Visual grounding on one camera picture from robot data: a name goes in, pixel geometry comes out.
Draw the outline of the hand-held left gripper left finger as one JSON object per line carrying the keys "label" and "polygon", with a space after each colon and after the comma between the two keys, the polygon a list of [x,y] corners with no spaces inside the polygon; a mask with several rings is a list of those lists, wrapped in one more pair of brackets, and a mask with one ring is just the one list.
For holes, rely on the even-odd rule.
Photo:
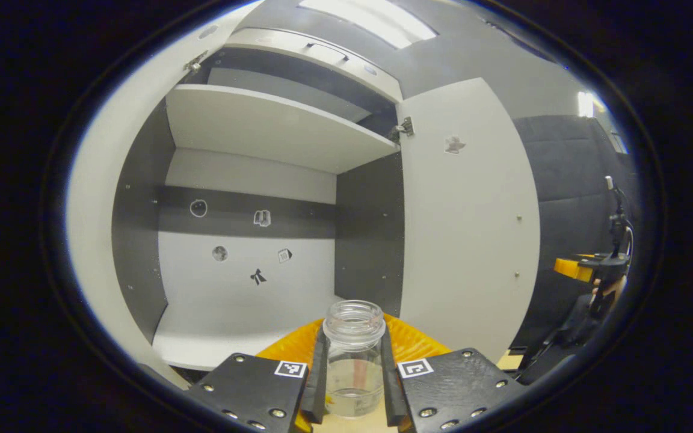
{"label": "hand-held left gripper left finger", "polygon": [[323,323],[305,324],[256,355],[229,354],[187,394],[220,432],[313,431],[325,414]]}

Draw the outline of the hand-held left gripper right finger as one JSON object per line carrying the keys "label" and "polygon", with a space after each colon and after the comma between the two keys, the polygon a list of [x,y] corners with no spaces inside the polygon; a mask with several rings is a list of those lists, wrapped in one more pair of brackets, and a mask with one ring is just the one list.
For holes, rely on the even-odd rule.
{"label": "hand-held left gripper right finger", "polygon": [[385,315],[381,340],[387,424],[399,432],[454,432],[508,407],[527,387],[471,347],[451,350]]}

